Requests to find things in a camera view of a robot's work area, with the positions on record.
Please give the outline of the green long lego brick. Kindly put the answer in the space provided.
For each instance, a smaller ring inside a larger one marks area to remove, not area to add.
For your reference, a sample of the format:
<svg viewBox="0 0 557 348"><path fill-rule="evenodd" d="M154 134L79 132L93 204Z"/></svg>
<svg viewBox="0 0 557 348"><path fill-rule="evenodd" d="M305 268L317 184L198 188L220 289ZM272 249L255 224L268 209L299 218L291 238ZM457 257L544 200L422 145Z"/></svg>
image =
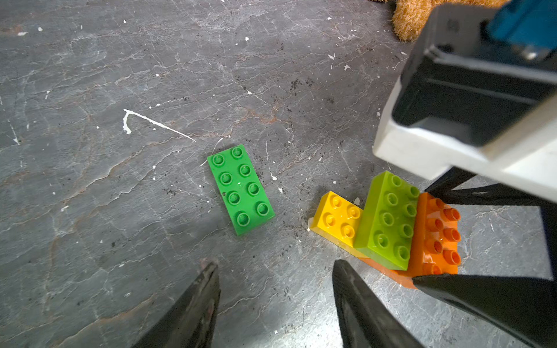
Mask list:
<svg viewBox="0 0 557 348"><path fill-rule="evenodd" d="M210 155L207 163L236 235L242 236L275 217L244 145Z"/></svg>

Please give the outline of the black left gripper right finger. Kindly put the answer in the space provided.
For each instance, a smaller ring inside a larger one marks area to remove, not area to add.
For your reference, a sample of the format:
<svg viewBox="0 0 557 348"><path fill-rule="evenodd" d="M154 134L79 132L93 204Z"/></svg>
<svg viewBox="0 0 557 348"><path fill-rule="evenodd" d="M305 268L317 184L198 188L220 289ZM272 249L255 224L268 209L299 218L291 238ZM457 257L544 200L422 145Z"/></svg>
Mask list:
<svg viewBox="0 0 557 348"><path fill-rule="evenodd" d="M349 262L336 260L334 299L344 347L421 347Z"/></svg>

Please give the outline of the lime green lego brick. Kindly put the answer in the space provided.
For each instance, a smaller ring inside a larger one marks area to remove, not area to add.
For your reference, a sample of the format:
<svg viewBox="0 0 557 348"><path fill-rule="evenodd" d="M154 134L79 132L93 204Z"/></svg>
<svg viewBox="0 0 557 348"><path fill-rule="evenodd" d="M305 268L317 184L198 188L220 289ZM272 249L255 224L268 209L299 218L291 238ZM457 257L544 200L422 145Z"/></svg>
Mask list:
<svg viewBox="0 0 557 348"><path fill-rule="evenodd" d="M384 171L374 177L353 247L393 271L407 271L420 191Z"/></svg>

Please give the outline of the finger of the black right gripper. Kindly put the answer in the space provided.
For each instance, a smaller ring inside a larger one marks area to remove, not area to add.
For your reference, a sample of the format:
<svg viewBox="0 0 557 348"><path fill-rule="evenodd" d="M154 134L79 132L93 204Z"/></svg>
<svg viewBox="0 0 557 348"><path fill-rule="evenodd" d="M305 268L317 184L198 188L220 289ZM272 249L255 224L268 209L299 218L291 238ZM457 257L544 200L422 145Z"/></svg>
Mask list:
<svg viewBox="0 0 557 348"><path fill-rule="evenodd" d="M556 282L486 275L425 275L413 285L531 347L556 346Z"/></svg>

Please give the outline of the orange long lego brick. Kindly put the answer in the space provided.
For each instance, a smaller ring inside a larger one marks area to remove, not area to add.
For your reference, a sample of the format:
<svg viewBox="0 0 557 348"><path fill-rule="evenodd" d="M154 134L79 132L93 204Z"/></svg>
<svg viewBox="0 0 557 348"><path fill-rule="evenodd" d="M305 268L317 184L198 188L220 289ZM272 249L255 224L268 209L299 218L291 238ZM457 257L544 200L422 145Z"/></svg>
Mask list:
<svg viewBox="0 0 557 348"><path fill-rule="evenodd" d="M460 220L457 209L427 192L420 195L407 269L409 277L458 273Z"/></svg>

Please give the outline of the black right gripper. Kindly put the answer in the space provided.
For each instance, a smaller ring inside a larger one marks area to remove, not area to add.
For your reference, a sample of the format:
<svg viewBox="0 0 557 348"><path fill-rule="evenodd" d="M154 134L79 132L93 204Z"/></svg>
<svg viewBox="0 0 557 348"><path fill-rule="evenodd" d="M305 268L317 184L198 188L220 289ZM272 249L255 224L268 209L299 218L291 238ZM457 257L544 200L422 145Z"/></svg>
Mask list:
<svg viewBox="0 0 557 348"><path fill-rule="evenodd" d="M555 1L436 7L373 150L447 204L555 207Z"/></svg>

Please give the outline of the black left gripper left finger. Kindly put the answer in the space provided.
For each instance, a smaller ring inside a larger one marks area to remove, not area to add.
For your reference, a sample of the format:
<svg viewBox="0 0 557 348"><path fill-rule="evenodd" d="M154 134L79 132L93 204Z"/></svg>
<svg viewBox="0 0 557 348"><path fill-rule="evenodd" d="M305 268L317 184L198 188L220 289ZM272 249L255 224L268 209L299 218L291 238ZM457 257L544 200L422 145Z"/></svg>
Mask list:
<svg viewBox="0 0 557 348"><path fill-rule="evenodd" d="M210 347L218 306L218 266L211 262L135 347Z"/></svg>

